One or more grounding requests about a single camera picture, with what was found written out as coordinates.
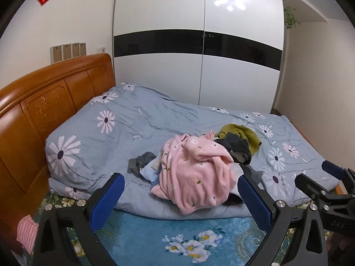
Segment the pink fleece pajama garment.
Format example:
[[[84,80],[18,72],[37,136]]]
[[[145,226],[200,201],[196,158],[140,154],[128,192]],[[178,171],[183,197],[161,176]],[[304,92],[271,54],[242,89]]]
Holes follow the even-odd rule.
[[[172,201],[183,215],[224,203],[237,179],[233,158],[214,140],[214,132],[202,136],[176,135],[162,148],[159,183],[151,194]]]

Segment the pink striped cloth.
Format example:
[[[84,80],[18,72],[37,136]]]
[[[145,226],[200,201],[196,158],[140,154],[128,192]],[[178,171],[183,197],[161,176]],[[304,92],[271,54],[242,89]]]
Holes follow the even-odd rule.
[[[16,240],[22,244],[24,249],[31,254],[36,242],[39,224],[30,215],[22,218],[17,227]]]

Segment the olive green garment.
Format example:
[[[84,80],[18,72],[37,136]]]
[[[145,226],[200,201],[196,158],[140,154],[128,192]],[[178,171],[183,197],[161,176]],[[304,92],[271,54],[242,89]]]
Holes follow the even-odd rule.
[[[251,128],[234,123],[224,125],[214,137],[224,139],[228,133],[236,134],[246,142],[252,156],[259,151],[259,148],[262,145],[261,140]]]

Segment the teal floral plush blanket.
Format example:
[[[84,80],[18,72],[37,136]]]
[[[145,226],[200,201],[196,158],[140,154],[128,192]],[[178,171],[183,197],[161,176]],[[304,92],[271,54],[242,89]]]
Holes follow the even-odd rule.
[[[244,265],[265,238],[251,217],[157,220],[119,210],[96,235],[117,265]]]

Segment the grey floral quilt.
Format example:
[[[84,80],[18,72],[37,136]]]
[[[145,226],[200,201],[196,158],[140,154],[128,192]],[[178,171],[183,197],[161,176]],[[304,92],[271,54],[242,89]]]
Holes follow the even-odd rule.
[[[158,153],[175,135],[204,134],[225,124],[250,128],[261,140],[251,166],[263,173],[262,184],[274,199],[295,207],[308,197],[296,188],[305,174],[327,190],[338,180],[323,171],[323,158],[284,116],[226,110],[182,103],[159,91],[121,84],[83,106],[46,140],[51,193],[87,199],[110,176],[123,174],[126,184],[117,209],[155,219],[181,220],[171,202],[150,193],[148,182],[128,172],[130,159]]]

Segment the grey garment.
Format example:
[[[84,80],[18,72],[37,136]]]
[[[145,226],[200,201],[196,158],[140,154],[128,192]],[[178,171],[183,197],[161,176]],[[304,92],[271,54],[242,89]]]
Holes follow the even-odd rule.
[[[155,158],[156,155],[154,153],[145,152],[141,156],[129,159],[127,173],[134,174],[138,178],[143,178],[140,171]]]

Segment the light blue garment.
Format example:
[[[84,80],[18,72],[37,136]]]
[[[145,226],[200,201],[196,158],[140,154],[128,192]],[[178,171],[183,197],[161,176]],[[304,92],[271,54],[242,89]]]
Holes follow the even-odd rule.
[[[154,160],[148,162],[148,164],[140,170],[140,175],[151,183],[151,185],[156,185],[159,182],[160,172],[162,170],[161,166],[161,155],[154,158]]]

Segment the wooden bed headboard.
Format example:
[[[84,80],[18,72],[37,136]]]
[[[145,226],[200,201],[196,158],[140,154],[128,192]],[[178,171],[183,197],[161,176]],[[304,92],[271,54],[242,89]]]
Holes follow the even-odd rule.
[[[115,84],[111,57],[102,53],[49,65],[1,89],[1,246],[21,253],[18,223],[49,190],[46,138]]]

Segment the green hanging plant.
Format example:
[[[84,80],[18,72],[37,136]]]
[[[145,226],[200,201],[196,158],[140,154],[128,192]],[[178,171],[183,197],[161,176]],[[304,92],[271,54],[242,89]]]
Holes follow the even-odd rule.
[[[284,7],[284,9],[283,9],[284,24],[286,26],[286,29],[292,29],[292,28],[295,28],[297,25],[301,24],[295,16],[296,10],[297,9],[294,7],[289,7],[289,6]]]

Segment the white black sliding wardrobe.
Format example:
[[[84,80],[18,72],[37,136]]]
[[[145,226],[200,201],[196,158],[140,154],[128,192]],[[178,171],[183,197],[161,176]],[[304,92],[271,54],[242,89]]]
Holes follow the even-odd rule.
[[[115,0],[116,78],[185,103],[268,113],[284,30],[283,0]]]

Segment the wall switch panel row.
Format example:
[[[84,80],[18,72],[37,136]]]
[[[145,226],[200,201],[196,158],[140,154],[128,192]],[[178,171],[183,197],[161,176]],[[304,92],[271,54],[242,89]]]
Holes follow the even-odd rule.
[[[50,48],[51,64],[87,55],[86,43],[72,43]]]

